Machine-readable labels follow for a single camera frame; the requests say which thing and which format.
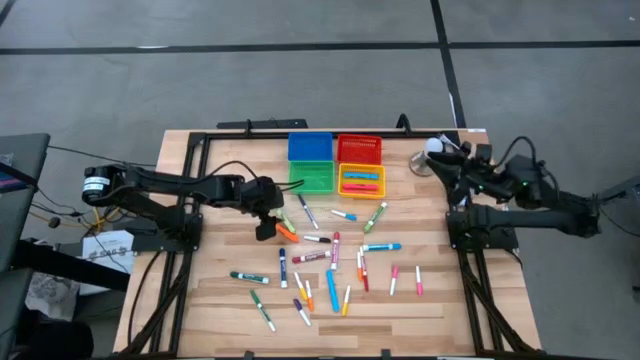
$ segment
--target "green marker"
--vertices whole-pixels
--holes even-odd
[[[269,278],[266,276],[259,276],[259,275],[251,275],[251,274],[243,274],[243,273],[239,273],[236,271],[232,271],[231,274],[232,278],[234,279],[242,279],[242,280],[249,280],[249,281],[253,281],[253,282],[257,282],[259,284],[268,284],[269,283]]]
[[[386,202],[383,202],[382,204],[380,204],[380,207],[378,208],[378,211],[376,211],[376,213],[373,214],[373,216],[371,217],[371,220],[369,220],[369,222],[367,222],[367,225],[364,226],[364,233],[365,234],[368,234],[369,231],[371,231],[371,228],[373,227],[373,225],[375,225],[376,221],[378,221],[378,218],[380,217],[380,215],[382,215],[382,212],[386,208],[387,208],[387,203]]]
[[[287,218],[282,209],[276,210],[276,215],[278,215],[278,217],[282,219],[284,226],[287,227],[287,230],[289,230],[289,232],[291,232],[292,234],[296,233],[296,228],[293,227],[293,224],[291,223],[291,221],[289,221],[289,218]]]
[[[271,318],[269,317],[269,315],[267,315],[267,312],[264,311],[264,307],[262,306],[260,299],[258,299],[258,295],[256,295],[256,292],[253,290],[249,290],[249,293],[251,293],[251,297],[253,298],[253,301],[258,306],[258,310],[260,310],[260,314],[262,314],[264,321],[267,322],[267,325],[269,325],[269,328],[271,329],[271,331],[276,332],[276,327],[275,325],[273,325],[273,322],[271,322]]]

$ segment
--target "yellow basket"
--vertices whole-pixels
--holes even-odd
[[[360,172],[367,174],[378,175],[377,180],[372,179],[352,179],[345,178],[346,172]],[[378,185],[377,191],[354,191],[344,190],[342,186],[345,184],[363,184],[363,185]],[[340,171],[338,173],[338,194],[344,197],[352,197],[358,199],[380,199],[385,195],[385,177],[384,166],[380,165],[364,165],[364,164],[340,164]]]

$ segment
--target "yellow marker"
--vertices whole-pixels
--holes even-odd
[[[342,303],[342,316],[347,316],[349,311],[349,293],[351,293],[351,285],[347,286],[347,292],[344,294],[344,302]]]
[[[298,272],[294,272],[293,275],[296,276],[296,282],[298,283],[298,288],[300,288],[300,296],[302,297],[302,300],[308,300],[309,298],[307,297],[307,292],[304,291],[304,286],[302,286],[302,281],[300,281],[300,276],[298,276]]]

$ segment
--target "dark green marker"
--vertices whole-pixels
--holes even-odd
[[[268,284],[269,283],[269,278],[266,277],[266,276],[243,274],[243,273],[239,273],[237,271],[232,271],[230,275],[234,279],[249,280],[249,281],[257,282],[258,284]]]
[[[260,302],[260,299],[258,299],[258,295],[256,295],[256,292],[253,290],[249,290],[249,293],[251,293],[251,297],[253,298],[253,301],[258,306],[258,310],[260,310],[260,314],[262,314],[264,321],[267,322],[267,325],[269,325],[269,328],[271,329],[271,331],[276,332],[276,326],[273,325],[271,318],[269,317],[269,315],[267,315],[267,312],[264,311],[264,306],[262,306],[262,303]]]

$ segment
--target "marker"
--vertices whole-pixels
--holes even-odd
[[[304,286],[302,286],[302,281],[300,281],[300,276],[298,276],[298,272],[294,271],[293,275],[296,277],[296,282],[298,283],[298,289],[300,289],[300,296],[302,296],[302,300],[307,300],[307,292],[304,291]]]
[[[309,321],[307,314],[304,313],[304,310],[302,309],[302,305],[300,304],[300,301],[298,301],[298,299],[293,299],[293,305],[296,306],[296,309],[298,309],[298,313],[300,314],[300,316],[302,316],[302,320],[304,320],[307,326],[311,326],[311,321]]]
[[[260,299],[258,299],[258,295],[256,295],[256,292],[253,290],[249,290],[249,293],[253,298],[253,302],[255,302],[256,305],[258,306],[258,310],[260,310],[260,314],[262,314],[262,318],[264,318],[264,321],[267,322],[267,325],[269,325],[269,328],[271,329],[271,331],[276,332],[276,326],[273,325],[271,318],[269,317],[269,315],[267,315],[267,312],[264,310],[264,306],[262,306],[262,303],[260,302]]]
[[[344,184],[343,190],[355,190],[355,191],[378,191],[378,185],[367,184]]]
[[[317,237],[317,236],[305,235],[304,239],[305,240],[309,240],[309,241],[327,243],[327,244],[331,243],[331,239],[329,239],[329,238],[321,238],[321,237]]]
[[[282,226],[282,224],[276,223],[276,230],[280,231],[280,233],[282,235],[284,235],[284,237],[286,237],[290,241],[300,242],[300,239],[298,238],[298,235],[291,233],[289,230],[287,230],[287,228]]]
[[[280,249],[280,287],[287,287],[287,257],[284,255],[284,249]]]
[[[320,260],[320,259],[328,258],[329,256],[331,256],[331,251],[327,250],[327,251],[321,252],[321,253],[296,256],[293,259],[291,259],[291,261],[293,261],[294,264],[299,264],[301,262],[308,262],[308,261]]]
[[[422,296],[422,279],[420,279],[420,266],[416,265],[416,288],[418,295]]]
[[[345,218],[347,220],[356,221],[356,216],[353,215],[353,214],[343,213],[343,212],[338,211],[338,210],[331,210],[331,213],[334,214],[334,215],[342,216],[343,218]]]
[[[307,203],[302,198],[302,195],[298,195],[298,199],[300,200],[300,204],[302,204],[302,208],[304,209],[304,212],[307,213],[307,216],[309,217],[309,220],[311,220],[311,223],[313,224],[313,227],[316,228],[316,230],[318,230],[318,223],[316,222],[316,219],[313,217],[313,214],[311,213],[311,210],[309,210],[309,207],[307,206]]]
[[[239,273],[237,271],[232,271],[229,275],[231,275],[231,277],[234,278],[234,279],[253,281],[253,282],[256,282],[258,284],[268,284],[269,283],[269,278],[266,277],[266,276],[243,274],[243,273]]]
[[[351,285],[347,286],[347,292],[344,294],[344,302],[342,303],[342,316],[347,316],[349,311],[349,294],[351,293]]]
[[[292,234],[296,233],[296,228],[293,227],[293,223],[291,223],[291,221],[289,220],[289,218],[284,214],[284,212],[282,211],[282,208],[276,210],[276,215],[282,219],[282,222],[284,223],[284,226],[287,227],[287,229],[289,230],[289,232],[291,232]]]
[[[386,208],[387,208],[387,203],[386,202],[383,202],[382,204],[380,204],[380,207],[378,208],[376,213],[373,214],[373,216],[371,217],[371,220],[369,220],[369,222],[367,222],[367,225],[365,225],[365,227],[364,227],[364,233],[365,234],[368,234],[369,231],[371,231],[371,228],[376,223],[376,221],[378,221],[378,218],[380,217],[380,215],[382,215],[382,212]]]
[[[305,280],[305,285],[307,285],[307,305],[309,306],[309,311],[313,311],[313,295],[311,295],[309,280]]]
[[[362,282],[362,257],[360,255],[360,250],[358,250],[358,281]]]
[[[338,270],[338,250],[340,248],[340,233],[333,233],[333,254],[331,255],[331,270]]]
[[[333,271],[327,270],[327,284],[329,285],[329,296],[331,297],[331,307],[333,312],[340,312],[338,295],[336,294],[336,284],[333,282]]]
[[[402,245],[400,244],[372,244],[362,245],[363,251],[382,251],[382,250],[400,250]]]
[[[393,293],[396,291],[396,281],[398,281],[398,266],[393,266],[393,274],[391,275],[391,290],[389,290],[389,295],[393,296]]]
[[[367,277],[367,262],[364,260],[364,252],[360,250],[362,258],[362,281],[364,282],[364,291],[369,292],[369,278]]]
[[[370,179],[378,180],[378,174],[372,173],[359,173],[359,172],[345,172],[342,174],[345,179]]]

